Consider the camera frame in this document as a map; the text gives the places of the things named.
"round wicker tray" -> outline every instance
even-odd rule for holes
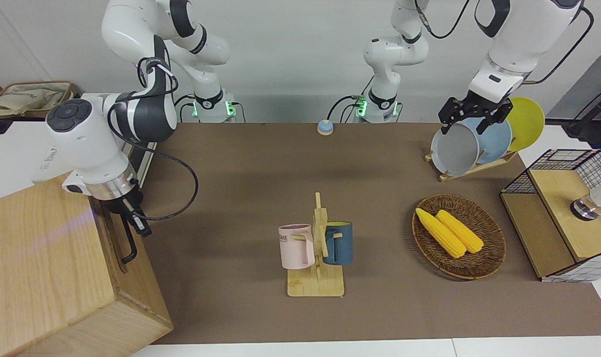
[[[425,258],[446,274],[456,278],[475,280],[493,275],[505,260],[505,239],[497,222],[481,206],[465,197],[454,194],[437,194],[427,197],[418,208],[436,215],[444,209],[470,228],[483,241],[478,253],[466,252],[461,258],[453,258],[435,241],[413,213],[413,237]]]

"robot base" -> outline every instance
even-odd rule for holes
[[[380,124],[382,122],[395,122],[398,117],[397,102],[393,103],[388,109],[380,110],[375,106],[368,104],[366,110],[363,110],[364,115],[360,115],[360,111],[356,111],[356,117],[353,122],[370,122],[371,124]]]
[[[223,98],[212,109],[206,109],[198,102],[194,101],[194,111],[189,116],[183,116],[183,122],[236,122],[237,113],[232,103],[235,96],[230,93],[224,93]]]

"brown tabletop mat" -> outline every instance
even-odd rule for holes
[[[601,335],[589,284],[540,283],[498,193],[519,158],[440,183],[423,160],[436,124],[180,124],[161,150],[192,165],[201,191],[189,210],[153,222],[144,240],[175,330],[160,344]],[[187,202],[188,172],[156,157],[147,215]],[[331,221],[351,221],[355,257],[343,298],[286,296],[277,227],[311,223],[314,192]],[[413,251],[416,204],[468,197],[501,226],[507,258],[483,280],[441,277]]]

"corn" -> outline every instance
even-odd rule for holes
[[[426,228],[428,233],[444,248],[445,251],[453,258],[463,257],[466,254],[466,247],[461,241],[455,237],[446,226],[437,220],[432,214],[421,208],[416,208],[416,213],[421,224]]]
[[[470,253],[477,253],[483,248],[483,241],[481,238],[477,237],[473,231],[450,213],[445,210],[439,210],[435,217],[437,217],[444,226],[450,229],[452,233],[455,233],[456,237],[459,238]]]

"plate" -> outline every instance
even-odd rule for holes
[[[483,241],[477,253],[466,252],[461,258],[453,258],[421,225],[413,212],[412,230],[416,244],[425,258],[446,274],[465,280],[486,278],[496,273],[505,261],[505,239],[497,222],[481,206],[465,197],[454,194],[436,194],[418,204],[418,208],[436,215],[444,209],[468,226]]]
[[[507,115],[507,121],[512,128],[514,142],[510,145],[510,151],[523,150],[534,144],[545,126],[545,114],[543,109],[532,99],[511,98],[513,108]]]
[[[509,122],[504,120],[503,122],[497,122],[490,125],[483,134],[477,134],[477,126],[483,118],[468,118],[462,122],[463,125],[472,129],[477,136],[479,141],[479,151],[486,151],[477,160],[478,164],[488,164],[497,161],[504,156],[507,149],[510,147],[512,142],[512,128]]]
[[[446,135],[439,129],[430,144],[432,163],[442,174],[461,176],[472,169],[479,157],[477,136],[465,125],[450,127]]]

